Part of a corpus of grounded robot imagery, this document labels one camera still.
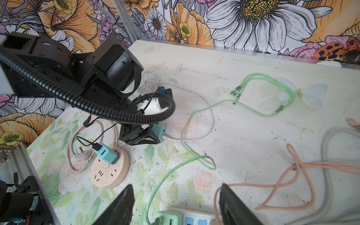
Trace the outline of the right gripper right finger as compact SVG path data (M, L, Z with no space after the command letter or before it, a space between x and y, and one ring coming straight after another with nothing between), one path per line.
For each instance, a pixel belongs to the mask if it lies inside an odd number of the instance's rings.
M262 222L225 183L221 186L219 207L224 225L262 225Z

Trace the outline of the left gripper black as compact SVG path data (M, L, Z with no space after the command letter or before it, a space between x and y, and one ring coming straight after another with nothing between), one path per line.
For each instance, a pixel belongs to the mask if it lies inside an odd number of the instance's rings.
M152 129L141 125L121 125L119 140L127 145L159 144L160 139Z

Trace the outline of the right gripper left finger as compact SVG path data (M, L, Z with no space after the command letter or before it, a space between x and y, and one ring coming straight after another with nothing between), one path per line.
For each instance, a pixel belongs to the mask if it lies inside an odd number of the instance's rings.
M133 186L127 185L93 225L130 225L135 196Z

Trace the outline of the teal charger adapter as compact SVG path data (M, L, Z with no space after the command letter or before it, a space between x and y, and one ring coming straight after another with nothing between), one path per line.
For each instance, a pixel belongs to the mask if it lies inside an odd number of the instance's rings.
M166 133L166 127L159 124L152 124L150 125L151 129L155 133L156 137L159 139L160 142L163 141L163 136Z
M92 148L102 160L111 165L115 164L120 158L117 152L105 144L99 144L96 142L92 144Z

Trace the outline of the round pink socket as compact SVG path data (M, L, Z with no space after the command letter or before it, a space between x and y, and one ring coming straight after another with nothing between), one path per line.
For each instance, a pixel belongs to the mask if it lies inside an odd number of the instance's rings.
M126 151L115 146L113 150L119 156L115 164L109 164L96 156L91 166L91 181L99 188L114 188L126 178L130 168L130 158Z

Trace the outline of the green charger adapter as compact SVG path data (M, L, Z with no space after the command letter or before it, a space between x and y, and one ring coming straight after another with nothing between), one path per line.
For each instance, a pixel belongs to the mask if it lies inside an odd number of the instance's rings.
M156 214L153 225L182 225L183 215L175 211L160 211Z

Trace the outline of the white blue power strip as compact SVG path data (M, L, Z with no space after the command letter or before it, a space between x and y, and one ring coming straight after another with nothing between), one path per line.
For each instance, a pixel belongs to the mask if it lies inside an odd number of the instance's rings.
M183 215L182 225L223 225L222 217L219 216L220 222L217 222L214 214L191 211L180 208L168 208L163 211L179 212Z

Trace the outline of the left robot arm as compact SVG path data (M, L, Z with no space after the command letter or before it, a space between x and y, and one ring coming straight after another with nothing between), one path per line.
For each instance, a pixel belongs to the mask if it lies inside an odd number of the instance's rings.
M73 54L51 38L22 33L1 35L1 68L18 97L64 101L101 119L120 124L128 145L158 144L157 125L173 115L176 104L161 91L130 100L143 66L115 37L90 53Z

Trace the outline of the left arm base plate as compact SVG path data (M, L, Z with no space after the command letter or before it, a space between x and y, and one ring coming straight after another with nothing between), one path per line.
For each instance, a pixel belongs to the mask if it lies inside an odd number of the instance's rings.
M11 200L7 209L7 225L55 224L34 176L28 176L20 183L15 172L14 182L8 186Z

